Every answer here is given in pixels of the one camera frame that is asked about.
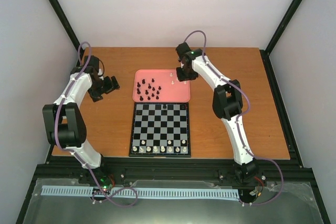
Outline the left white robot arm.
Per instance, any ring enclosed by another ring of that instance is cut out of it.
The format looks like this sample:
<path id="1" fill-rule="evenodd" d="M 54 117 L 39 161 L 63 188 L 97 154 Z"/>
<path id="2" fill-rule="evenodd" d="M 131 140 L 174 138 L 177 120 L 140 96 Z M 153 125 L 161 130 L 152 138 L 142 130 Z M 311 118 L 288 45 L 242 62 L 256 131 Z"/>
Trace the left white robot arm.
<path id="1" fill-rule="evenodd" d="M 50 145 L 69 152 L 83 168 L 90 168 L 91 178 L 97 183 L 108 180 L 109 170 L 102 166 L 102 155 L 87 140 L 87 128 L 80 112 L 86 94 L 93 102 L 104 94 L 120 89 L 116 77 L 104 76 L 102 61 L 95 56 L 85 56 L 85 64 L 74 67 L 64 91 L 52 104 L 43 107 L 47 140 Z"/>

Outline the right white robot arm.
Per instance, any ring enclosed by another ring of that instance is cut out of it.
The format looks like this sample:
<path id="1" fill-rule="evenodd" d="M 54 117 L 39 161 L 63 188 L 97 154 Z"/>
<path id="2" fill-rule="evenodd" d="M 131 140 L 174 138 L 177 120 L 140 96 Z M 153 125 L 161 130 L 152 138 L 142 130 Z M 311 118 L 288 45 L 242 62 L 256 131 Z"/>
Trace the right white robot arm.
<path id="1" fill-rule="evenodd" d="M 186 42 L 175 49 L 181 66 L 176 69 L 180 82 L 202 77 L 213 90 L 212 109 L 228 133 L 235 161 L 235 177 L 244 184 L 257 172 L 254 156 L 243 126 L 243 94 L 238 80 L 222 74 L 201 49 L 192 50 Z"/>

